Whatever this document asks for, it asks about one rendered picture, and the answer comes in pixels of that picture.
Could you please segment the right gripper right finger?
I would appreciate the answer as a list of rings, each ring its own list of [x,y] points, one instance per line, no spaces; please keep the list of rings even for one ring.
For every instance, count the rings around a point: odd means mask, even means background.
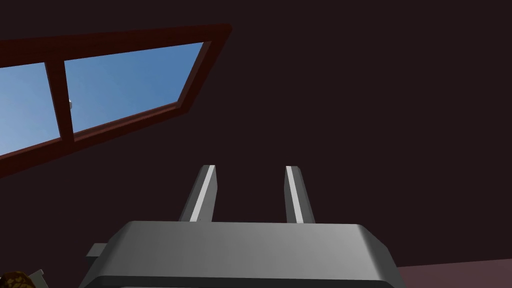
[[[314,224],[316,222],[304,178],[298,166],[285,167],[284,199],[287,223]]]

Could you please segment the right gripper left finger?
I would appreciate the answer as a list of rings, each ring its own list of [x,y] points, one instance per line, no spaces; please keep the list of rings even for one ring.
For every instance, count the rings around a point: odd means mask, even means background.
[[[218,190],[215,165],[203,165],[181,212],[180,222],[211,222]]]

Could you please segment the dark red framed window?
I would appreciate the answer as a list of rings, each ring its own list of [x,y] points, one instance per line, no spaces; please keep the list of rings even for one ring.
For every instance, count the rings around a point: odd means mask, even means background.
[[[0,179],[186,114],[232,29],[0,40]]]

